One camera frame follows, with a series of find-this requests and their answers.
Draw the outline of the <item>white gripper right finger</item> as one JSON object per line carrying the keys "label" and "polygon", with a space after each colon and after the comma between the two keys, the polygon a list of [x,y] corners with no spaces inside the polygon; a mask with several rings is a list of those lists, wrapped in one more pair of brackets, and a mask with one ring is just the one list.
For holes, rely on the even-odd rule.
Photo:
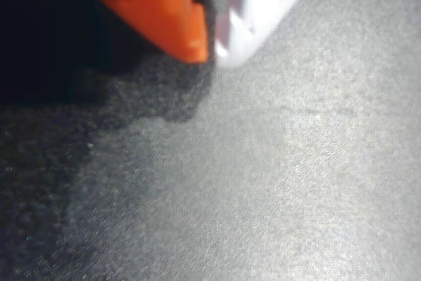
{"label": "white gripper right finger", "polygon": [[214,61],[218,68],[243,65],[298,0],[227,0],[216,16]]}

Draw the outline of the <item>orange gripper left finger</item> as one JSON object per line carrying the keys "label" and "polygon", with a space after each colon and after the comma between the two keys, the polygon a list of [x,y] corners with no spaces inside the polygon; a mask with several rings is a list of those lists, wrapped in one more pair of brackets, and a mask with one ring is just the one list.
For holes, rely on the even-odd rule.
{"label": "orange gripper left finger", "polygon": [[137,33],[185,63],[208,57],[204,7],[194,0],[101,0]]}

